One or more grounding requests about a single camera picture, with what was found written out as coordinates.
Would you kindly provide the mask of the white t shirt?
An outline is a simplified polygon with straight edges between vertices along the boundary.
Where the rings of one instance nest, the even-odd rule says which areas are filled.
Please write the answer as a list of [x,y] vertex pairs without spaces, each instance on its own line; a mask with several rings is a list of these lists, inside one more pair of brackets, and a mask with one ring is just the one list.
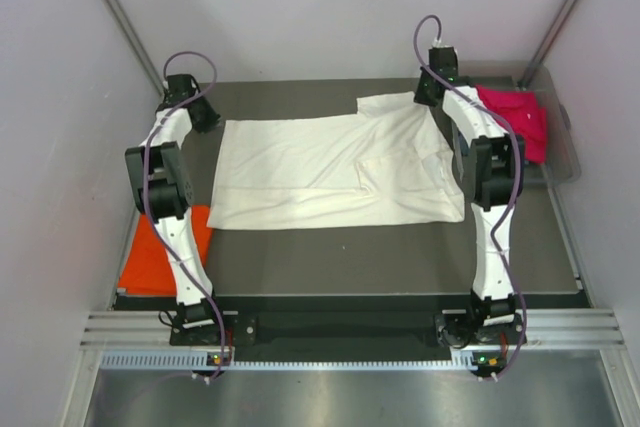
[[290,230],[460,223],[453,152],[411,92],[361,97],[354,114],[229,121],[208,226]]

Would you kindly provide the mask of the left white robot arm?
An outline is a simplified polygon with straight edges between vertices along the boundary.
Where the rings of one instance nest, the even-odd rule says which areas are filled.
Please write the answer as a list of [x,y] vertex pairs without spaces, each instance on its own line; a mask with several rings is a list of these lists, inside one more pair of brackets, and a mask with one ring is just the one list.
[[209,344],[224,337],[227,321],[213,305],[213,284],[198,251],[194,192],[182,145],[188,134],[206,133],[218,120],[192,75],[170,75],[165,78],[163,98],[149,134],[125,152],[136,208],[159,239],[176,286],[171,328],[176,333],[192,330]]

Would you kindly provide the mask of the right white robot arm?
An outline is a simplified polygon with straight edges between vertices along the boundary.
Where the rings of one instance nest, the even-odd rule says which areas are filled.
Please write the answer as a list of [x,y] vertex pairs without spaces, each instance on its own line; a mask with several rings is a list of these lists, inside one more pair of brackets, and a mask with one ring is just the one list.
[[429,49],[414,100],[449,119],[460,188],[476,226],[476,272],[466,327],[474,340],[487,343],[516,320],[510,234],[522,191],[524,140],[459,75],[458,56],[450,46]]

